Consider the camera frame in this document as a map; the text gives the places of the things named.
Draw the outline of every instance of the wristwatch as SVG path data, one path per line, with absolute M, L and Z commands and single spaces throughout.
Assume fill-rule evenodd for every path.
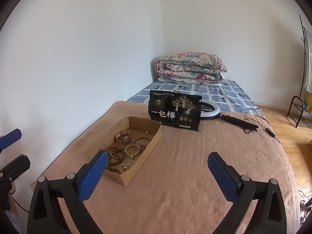
M 115 141 L 122 143 L 122 144 L 127 144 L 130 142 L 130 132 L 129 131 L 120 131 L 116 136 L 115 136 Z

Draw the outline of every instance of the tree illustration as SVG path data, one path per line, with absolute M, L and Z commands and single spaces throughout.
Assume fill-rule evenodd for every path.
M 172 105 L 176 107 L 176 112 L 180 106 L 182 106 L 182 102 L 178 99 L 172 102 Z
M 193 105 L 193 103 L 189 100 L 187 100 L 187 102 L 185 103 L 185 108 L 187 108 L 187 110 L 185 111 L 186 114 L 190 114 L 190 111 L 192 109 L 195 109 L 195 105 Z
M 179 97 L 179 100 L 180 100 L 181 103 L 182 103 L 182 108 L 186 108 L 186 107 L 185 107 L 185 103 L 186 103 L 187 101 L 189 101 L 189 100 L 187 99 L 187 97 L 186 97 L 185 95 L 183 95 L 182 97 Z

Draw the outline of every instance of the wooden floor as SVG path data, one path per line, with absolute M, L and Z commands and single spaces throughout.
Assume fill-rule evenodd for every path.
M 312 128 L 303 125 L 295 128 L 294 121 L 286 117 L 286 111 L 265 106 L 259 108 L 271 123 L 288 156 L 298 189 L 306 196 L 312 195 L 312 145 L 309 144 L 312 140 Z

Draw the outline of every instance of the watch face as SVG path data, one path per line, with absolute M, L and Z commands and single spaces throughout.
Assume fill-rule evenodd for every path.
M 124 144 L 127 144 L 128 142 L 130 142 L 130 138 L 128 136 L 126 136 L 125 138 L 122 139 L 122 142 Z

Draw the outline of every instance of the metal rack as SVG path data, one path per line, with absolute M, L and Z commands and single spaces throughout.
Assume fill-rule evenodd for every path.
M 300 17 L 300 22 L 301 22 L 301 27 L 302 27 L 302 32 L 303 32 L 303 39 L 302 40 L 303 40 L 303 43 L 305 45 L 305 32 L 304 32 L 301 16 L 299 15 L 299 17 Z M 303 72 L 303 77 L 302 77 L 302 84 L 301 84 L 300 95 L 299 95 L 299 97 L 298 96 L 294 96 L 292 98 L 291 104 L 289 106 L 288 113 L 287 113 L 287 117 L 290 116 L 294 120 L 294 122 L 296 122 L 296 126 L 295 127 L 298 127 L 299 124 L 312 127 L 312 120 L 310 120 L 308 118 L 302 117 L 303 114 L 307 114 L 309 116 L 312 116 L 311 113 L 309 113 L 306 110 L 304 110 L 303 100 L 301 99 L 301 94 L 302 94 L 304 81 L 305 81 L 305 67 L 304 67 L 304 72 Z M 300 104 L 294 103 L 295 99 L 298 99 L 300 101 Z M 291 108 L 292 108 L 293 105 L 300 111 L 300 115 L 299 116 L 290 114 Z

